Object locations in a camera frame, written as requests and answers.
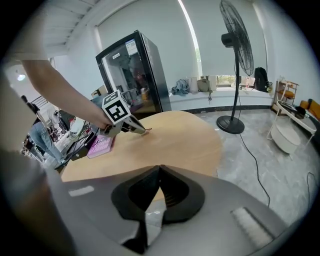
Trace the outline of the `wooden shelf rack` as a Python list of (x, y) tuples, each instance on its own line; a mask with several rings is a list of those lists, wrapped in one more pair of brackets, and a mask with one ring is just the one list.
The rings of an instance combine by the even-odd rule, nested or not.
[(292, 81), (277, 80), (271, 110), (275, 113), (280, 110), (277, 101), (283, 101), (290, 106), (294, 106), (298, 87), (299, 84)]

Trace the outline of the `cream bag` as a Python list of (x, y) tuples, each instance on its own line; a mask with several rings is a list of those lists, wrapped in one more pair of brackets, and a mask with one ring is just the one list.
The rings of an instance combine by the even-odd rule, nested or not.
[(207, 77), (208, 81), (209, 81), (209, 86), (210, 86), (210, 90), (211, 91), (216, 91), (217, 90), (217, 82), (218, 82), (218, 78), (216, 75), (209, 75)]

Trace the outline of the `orange cushion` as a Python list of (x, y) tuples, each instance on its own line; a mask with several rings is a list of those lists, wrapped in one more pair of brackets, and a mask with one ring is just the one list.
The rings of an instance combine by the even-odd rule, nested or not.
[(302, 100), (299, 106), (311, 113), (320, 122), (320, 104), (313, 99), (308, 99)]

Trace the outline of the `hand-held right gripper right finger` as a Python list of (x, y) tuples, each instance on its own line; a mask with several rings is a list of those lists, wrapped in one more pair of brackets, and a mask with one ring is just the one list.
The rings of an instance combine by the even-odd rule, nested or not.
[(189, 220), (163, 224), (146, 256), (271, 256), (288, 239), (284, 221), (235, 184), (174, 166), (161, 169), (195, 182), (205, 198)]

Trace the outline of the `black standing fan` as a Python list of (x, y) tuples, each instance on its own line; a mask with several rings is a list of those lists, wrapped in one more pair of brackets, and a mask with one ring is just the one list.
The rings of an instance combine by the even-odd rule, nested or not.
[(235, 116), (240, 87), (240, 69), (249, 77), (254, 72), (254, 59), (250, 39), (241, 16), (228, 0), (220, 0), (220, 13), (222, 15), (227, 33), (221, 35), (221, 42), (226, 48), (234, 51), (235, 66), (235, 95), (231, 115), (220, 116), (216, 120), (217, 126), (229, 134), (241, 134), (244, 123)]

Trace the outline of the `black backpack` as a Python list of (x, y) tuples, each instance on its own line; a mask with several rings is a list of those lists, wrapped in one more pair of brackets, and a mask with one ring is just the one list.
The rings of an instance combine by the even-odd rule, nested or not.
[(257, 67), (254, 70), (254, 88), (257, 91), (267, 93), (269, 87), (269, 81), (267, 72), (263, 67)]

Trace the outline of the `person's left forearm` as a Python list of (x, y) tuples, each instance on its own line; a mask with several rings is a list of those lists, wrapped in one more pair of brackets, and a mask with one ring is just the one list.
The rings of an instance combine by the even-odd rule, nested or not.
[(23, 60), (34, 89), (63, 111), (105, 129), (112, 122), (104, 111), (74, 89), (48, 60)]

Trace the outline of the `khaki bag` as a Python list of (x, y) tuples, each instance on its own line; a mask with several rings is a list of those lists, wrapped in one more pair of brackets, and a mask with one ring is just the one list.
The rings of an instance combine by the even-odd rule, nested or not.
[(197, 80), (197, 88), (199, 92), (207, 92), (207, 93), (212, 93), (213, 90), (211, 88), (210, 81), (207, 78), (201, 78)]

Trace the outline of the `wooden coffee table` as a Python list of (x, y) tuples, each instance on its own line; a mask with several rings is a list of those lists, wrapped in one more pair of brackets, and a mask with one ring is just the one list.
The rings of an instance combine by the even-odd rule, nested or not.
[(163, 223), (186, 222), (201, 209), (204, 191), (195, 182), (179, 179), (161, 167), (181, 168), (218, 179), (216, 168), (222, 148), (219, 134), (204, 120), (185, 111), (157, 113), (141, 119), (140, 123), (145, 133), (121, 131), (113, 137), (110, 152), (68, 163), (61, 180), (103, 178), (158, 166), (158, 191), (166, 204)]

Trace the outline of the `white cloth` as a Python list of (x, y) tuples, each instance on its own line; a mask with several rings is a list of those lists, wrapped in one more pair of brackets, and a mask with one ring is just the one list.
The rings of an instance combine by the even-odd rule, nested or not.
[(76, 117), (70, 124), (70, 132), (78, 134), (81, 131), (84, 122), (83, 119)]

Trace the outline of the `black flat box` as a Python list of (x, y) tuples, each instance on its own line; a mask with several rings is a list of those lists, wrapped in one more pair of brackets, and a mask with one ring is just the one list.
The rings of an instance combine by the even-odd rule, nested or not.
[(66, 159), (76, 161), (86, 157), (96, 138), (97, 134), (92, 131), (74, 142), (66, 152)]

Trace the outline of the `blue cloth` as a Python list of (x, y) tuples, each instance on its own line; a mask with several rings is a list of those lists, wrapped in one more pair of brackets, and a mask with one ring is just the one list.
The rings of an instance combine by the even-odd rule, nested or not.
[(189, 83), (186, 79), (179, 79), (175, 86), (171, 88), (171, 93), (173, 95), (186, 95), (189, 93)]

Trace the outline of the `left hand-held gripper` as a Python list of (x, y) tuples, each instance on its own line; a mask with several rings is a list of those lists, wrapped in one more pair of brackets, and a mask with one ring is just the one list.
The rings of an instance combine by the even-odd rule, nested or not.
[(140, 121), (134, 115), (131, 115), (129, 105), (120, 90), (104, 97), (101, 108), (111, 124), (108, 124), (104, 129), (100, 129), (100, 135), (113, 138), (121, 131), (136, 134), (146, 132)]

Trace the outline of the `pink book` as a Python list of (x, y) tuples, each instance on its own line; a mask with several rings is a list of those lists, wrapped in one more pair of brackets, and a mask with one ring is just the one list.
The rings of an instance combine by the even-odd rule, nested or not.
[(111, 151), (114, 138), (105, 135), (98, 135), (87, 153), (89, 159), (101, 156)]

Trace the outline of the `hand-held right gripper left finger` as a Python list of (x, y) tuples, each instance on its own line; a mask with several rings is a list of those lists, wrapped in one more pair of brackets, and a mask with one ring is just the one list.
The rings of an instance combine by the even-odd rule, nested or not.
[(159, 186), (159, 166), (63, 182), (49, 174), (53, 203), (71, 238), (72, 256), (152, 256), (145, 211)]

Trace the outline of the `black glass-door fridge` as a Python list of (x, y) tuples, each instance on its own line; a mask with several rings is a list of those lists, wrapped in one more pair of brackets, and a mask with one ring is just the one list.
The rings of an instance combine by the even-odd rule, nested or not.
[(158, 47), (139, 30), (113, 43), (95, 59), (107, 92), (119, 90), (137, 119), (171, 111)]

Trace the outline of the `black flat case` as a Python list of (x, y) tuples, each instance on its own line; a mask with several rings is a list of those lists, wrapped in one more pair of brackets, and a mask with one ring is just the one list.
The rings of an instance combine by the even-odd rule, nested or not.
[(306, 109), (301, 106), (295, 106), (295, 117), (299, 120), (303, 120), (306, 115)]

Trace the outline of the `white round side table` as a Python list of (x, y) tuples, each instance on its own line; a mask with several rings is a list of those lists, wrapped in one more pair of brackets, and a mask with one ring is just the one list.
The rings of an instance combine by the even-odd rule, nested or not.
[(276, 113), (266, 138), (274, 141), (284, 153), (291, 156), (302, 145), (301, 136), (294, 126), (297, 125), (309, 135), (307, 142), (303, 145), (305, 149), (317, 132), (317, 127), (312, 121), (315, 117), (306, 110), (304, 119), (298, 119), (295, 117), (295, 106), (280, 100), (276, 102), (276, 105), (279, 107), (279, 111)]

